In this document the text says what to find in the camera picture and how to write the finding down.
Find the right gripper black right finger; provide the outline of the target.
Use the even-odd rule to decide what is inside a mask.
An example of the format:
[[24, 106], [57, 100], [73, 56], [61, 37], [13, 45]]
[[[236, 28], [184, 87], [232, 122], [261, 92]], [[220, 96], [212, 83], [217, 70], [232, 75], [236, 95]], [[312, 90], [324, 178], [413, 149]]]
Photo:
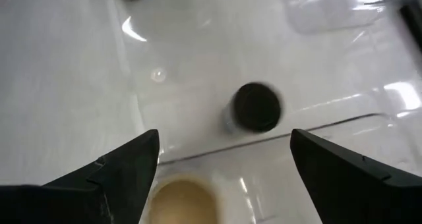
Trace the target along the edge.
[[422, 224], [422, 177], [306, 130], [290, 150], [323, 224]]

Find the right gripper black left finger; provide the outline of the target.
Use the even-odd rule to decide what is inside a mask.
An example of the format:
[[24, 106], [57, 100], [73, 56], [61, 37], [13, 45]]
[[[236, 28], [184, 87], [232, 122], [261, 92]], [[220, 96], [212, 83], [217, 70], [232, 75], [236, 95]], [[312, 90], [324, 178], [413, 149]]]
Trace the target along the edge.
[[43, 185], [0, 185], [0, 224], [138, 224], [160, 151], [156, 129]]

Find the furikake jar tan lid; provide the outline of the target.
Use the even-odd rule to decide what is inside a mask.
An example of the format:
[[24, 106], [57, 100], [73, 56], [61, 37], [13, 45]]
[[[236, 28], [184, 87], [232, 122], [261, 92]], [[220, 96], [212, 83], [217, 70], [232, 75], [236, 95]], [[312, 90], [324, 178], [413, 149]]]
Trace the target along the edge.
[[221, 224], [218, 195], [197, 177], [170, 177], [152, 190], [145, 220], [147, 224]]

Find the black-lid spice jar blue label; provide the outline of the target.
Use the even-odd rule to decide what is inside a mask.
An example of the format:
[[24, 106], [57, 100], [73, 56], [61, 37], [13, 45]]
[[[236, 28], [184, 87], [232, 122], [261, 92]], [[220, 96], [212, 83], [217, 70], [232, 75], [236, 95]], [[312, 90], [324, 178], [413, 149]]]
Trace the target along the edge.
[[262, 134], [276, 128], [282, 119], [282, 97], [263, 82], [242, 85], [222, 111], [222, 124], [232, 134]]

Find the clear plastic storage bin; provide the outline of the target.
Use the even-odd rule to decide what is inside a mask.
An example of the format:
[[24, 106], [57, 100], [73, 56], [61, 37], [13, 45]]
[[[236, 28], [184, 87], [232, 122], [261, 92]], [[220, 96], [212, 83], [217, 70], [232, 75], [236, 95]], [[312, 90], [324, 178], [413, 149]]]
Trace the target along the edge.
[[282, 0], [287, 19], [301, 34], [368, 26], [385, 9], [384, 0]]
[[[422, 177], [422, 114], [369, 114], [310, 132], [349, 150]], [[176, 178], [214, 191], [222, 224], [320, 224], [295, 167], [290, 135], [167, 161], [158, 165], [151, 195]]]

